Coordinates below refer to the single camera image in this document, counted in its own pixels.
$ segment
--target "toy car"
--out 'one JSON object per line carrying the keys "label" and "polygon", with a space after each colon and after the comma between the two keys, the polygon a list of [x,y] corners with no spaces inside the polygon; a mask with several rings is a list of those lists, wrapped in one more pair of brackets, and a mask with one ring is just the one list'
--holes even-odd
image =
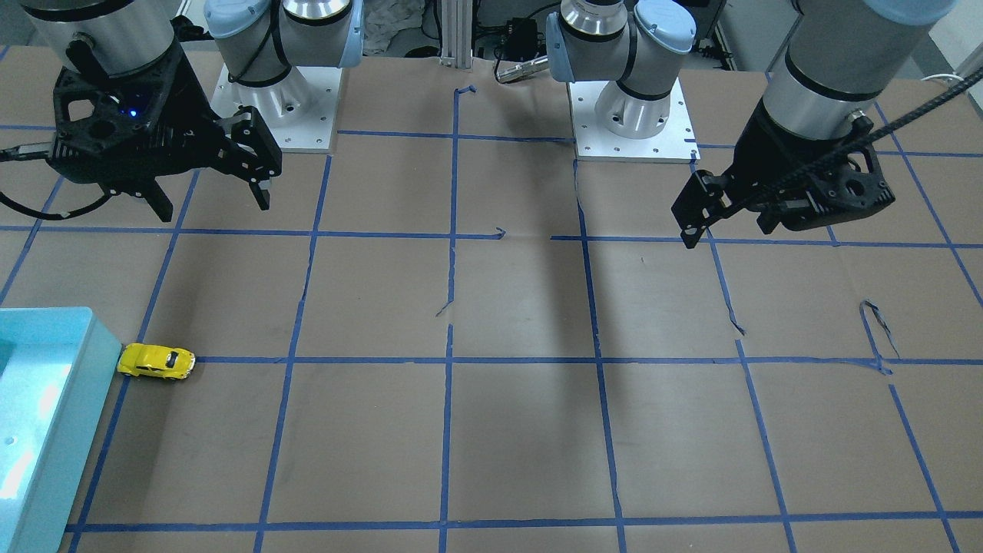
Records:
{"label": "toy car", "polygon": [[130,376],[184,380],[195,368],[195,355],[180,347],[131,343],[120,355],[116,370]]}

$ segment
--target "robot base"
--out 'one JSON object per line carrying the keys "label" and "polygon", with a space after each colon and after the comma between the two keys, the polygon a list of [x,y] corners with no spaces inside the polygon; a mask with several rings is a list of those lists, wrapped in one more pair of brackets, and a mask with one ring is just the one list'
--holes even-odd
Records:
{"label": "robot base", "polygon": [[606,82],[571,83],[570,111],[577,139],[577,158],[595,161],[641,161],[648,163],[689,163],[700,158],[693,124],[676,80],[672,86],[672,112],[665,127],[650,139],[632,140],[615,135],[600,121],[594,105]]}
{"label": "robot base", "polygon": [[[338,113],[342,70],[336,67],[299,67],[311,87],[315,99],[301,117],[290,118],[283,126],[272,118],[269,130],[284,152],[300,154],[330,154],[334,141],[334,120]],[[229,72],[223,65],[218,76],[211,108],[221,117],[229,117],[239,108],[239,102],[229,85]]]}

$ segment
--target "white wall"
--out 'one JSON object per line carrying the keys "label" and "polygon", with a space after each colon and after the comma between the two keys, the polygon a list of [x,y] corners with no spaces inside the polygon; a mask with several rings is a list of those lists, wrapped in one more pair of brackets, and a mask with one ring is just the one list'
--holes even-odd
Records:
{"label": "white wall", "polygon": [[[983,0],[959,0],[930,35],[946,60],[958,67],[983,42]],[[983,84],[973,87],[970,95],[983,107]]]}

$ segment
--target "metal post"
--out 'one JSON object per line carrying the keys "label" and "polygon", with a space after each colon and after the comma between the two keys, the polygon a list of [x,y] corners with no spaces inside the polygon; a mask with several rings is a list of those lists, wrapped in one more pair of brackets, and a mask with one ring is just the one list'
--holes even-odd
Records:
{"label": "metal post", "polygon": [[443,20],[440,63],[470,71],[473,0],[441,0],[440,14]]}

